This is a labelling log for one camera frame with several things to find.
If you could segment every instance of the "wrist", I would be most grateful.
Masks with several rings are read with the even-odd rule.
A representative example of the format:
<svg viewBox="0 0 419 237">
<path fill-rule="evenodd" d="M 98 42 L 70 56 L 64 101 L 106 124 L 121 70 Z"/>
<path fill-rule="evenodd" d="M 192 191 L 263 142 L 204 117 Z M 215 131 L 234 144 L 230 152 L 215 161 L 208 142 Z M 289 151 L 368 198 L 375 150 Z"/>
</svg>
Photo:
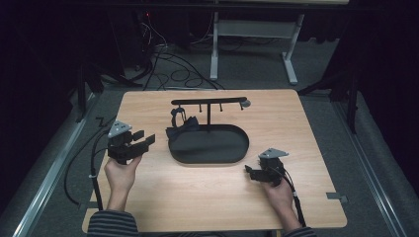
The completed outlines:
<svg viewBox="0 0 419 237">
<path fill-rule="evenodd" d="M 275 212 L 280 218 L 281 224 L 283 225 L 286 233 L 301 228 L 301 224 L 291 207 L 283 206 L 282 208 L 275 208 Z"/>
<path fill-rule="evenodd" d="M 111 191 L 107 209 L 125 211 L 127 198 L 128 192 L 126 191 Z"/>
</svg>

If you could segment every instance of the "controller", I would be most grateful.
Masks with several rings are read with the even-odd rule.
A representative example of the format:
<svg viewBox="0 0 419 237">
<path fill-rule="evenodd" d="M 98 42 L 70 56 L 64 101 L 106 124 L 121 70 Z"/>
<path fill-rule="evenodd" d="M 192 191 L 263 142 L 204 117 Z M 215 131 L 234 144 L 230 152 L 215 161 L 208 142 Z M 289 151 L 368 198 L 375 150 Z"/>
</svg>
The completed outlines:
<svg viewBox="0 0 419 237">
<path fill-rule="evenodd" d="M 144 137 L 144 130 L 134 134 L 130 132 L 132 126 L 115 120 L 108 133 L 108 155 L 118 163 L 126 165 L 126 161 L 138 157 L 148 151 L 148 146 L 155 142 L 155 134 L 145 138 L 144 141 L 131 144 Z"/>
<path fill-rule="evenodd" d="M 246 172 L 250 174 L 250 179 L 259 182 L 272 182 L 276 187 L 281 183 L 282 178 L 286 174 L 281 156 L 287 156 L 289 153 L 269 148 L 259 155 L 261 170 L 253 170 L 249 166 L 245 166 Z"/>
</svg>

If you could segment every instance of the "desk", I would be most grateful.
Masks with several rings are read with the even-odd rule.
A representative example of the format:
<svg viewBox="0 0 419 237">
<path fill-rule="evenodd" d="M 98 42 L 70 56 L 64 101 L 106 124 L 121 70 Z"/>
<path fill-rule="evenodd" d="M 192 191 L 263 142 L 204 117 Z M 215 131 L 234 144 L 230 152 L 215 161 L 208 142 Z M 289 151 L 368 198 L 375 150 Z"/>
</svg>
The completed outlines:
<svg viewBox="0 0 419 237">
<path fill-rule="evenodd" d="M 247 97 L 251 106 L 243 111 L 236 104 L 223 105 L 222 112 L 212 109 L 211 123 L 245 130 L 250 140 L 246 156 L 223 165 L 186 165 L 173 159 L 165 133 L 171 126 L 170 111 L 176 108 L 171 101 L 228 97 Z M 207 113 L 199 113 L 198 106 L 183 108 L 187 117 L 207 121 Z M 117 119 L 131 124 L 132 131 L 156 135 L 137 168 L 126 204 L 141 232 L 281 229 L 260 184 L 244 170 L 244 165 L 259 169 L 258 155 L 269 147 L 290 153 L 281 160 L 293 178 L 307 225 L 346 225 L 340 201 L 326 196 L 335 189 L 294 90 L 128 92 Z M 110 193 L 103 171 L 106 161 L 98 177 L 104 206 Z M 95 211 L 87 210 L 84 231 Z"/>
<path fill-rule="evenodd" d="M 232 2 L 254 3 L 293 3 L 293 4 L 348 4 L 349 0 L 233 0 Z M 290 39 L 287 51 L 282 52 L 282 60 L 287 71 L 290 84 L 296 85 L 297 80 L 293 70 L 291 57 L 295 48 L 296 40 L 304 19 L 303 14 L 295 17 L 295 22 L 255 22 L 240 20 L 221 20 L 218 12 L 213 13 L 212 54 L 210 61 L 209 78 L 218 78 L 218 36 L 257 37 L 257 38 L 282 38 Z"/>
</svg>

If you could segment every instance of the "wooden tabletop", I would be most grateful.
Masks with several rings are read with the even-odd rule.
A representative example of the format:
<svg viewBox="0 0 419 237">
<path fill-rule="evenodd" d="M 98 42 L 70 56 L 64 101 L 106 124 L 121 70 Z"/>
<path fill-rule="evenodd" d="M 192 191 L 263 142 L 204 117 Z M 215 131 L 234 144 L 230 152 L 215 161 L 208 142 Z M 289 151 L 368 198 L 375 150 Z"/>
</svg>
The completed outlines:
<svg viewBox="0 0 419 237">
<path fill-rule="evenodd" d="M 213 106 L 211 123 L 245 130 L 250 140 L 246 156 L 223 165 L 186 165 L 173 159 L 165 133 L 176 108 L 171 101 L 229 97 L 247 97 L 251 106 L 241 111 L 238 104 L 225 104 L 222 112 Z M 187 117 L 207 122 L 204 108 L 202 113 L 198 106 L 183 108 Z M 261 185 L 244 170 L 245 165 L 259 169 L 258 155 L 270 147 L 290 153 L 281 160 L 293 178 L 308 226 L 347 223 L 340 201 L 326 196 L 335 189 L 294 90 L 128 92 L 117 119 L 132 125 L 132 132 L 143 129 L 145 136 L 156 135 L 137 168 L 126 205 L 140 232 L 281 229 Z M 98 177 L 104 206 L 110 193 L 103 171 L 106 161 L 107 156 Z M 87 210 L 84 231 L 95 211 Z"/>
</svg>

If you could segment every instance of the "black tray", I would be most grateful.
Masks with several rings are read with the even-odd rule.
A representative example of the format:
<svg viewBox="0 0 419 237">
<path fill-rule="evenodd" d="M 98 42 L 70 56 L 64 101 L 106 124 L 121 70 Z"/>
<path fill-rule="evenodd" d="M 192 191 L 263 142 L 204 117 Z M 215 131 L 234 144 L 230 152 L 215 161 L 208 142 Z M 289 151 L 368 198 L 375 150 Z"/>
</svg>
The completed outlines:
<svg viewBox="0 0 419 237">
<path fill-rule="evenodd" d="M 186 164 L 234 163 L 244 158 L 248 148 L 246 132 L 231 124 L 201 124 L 199 130 L 169 140 L 173 158 Z"/>
</svg>

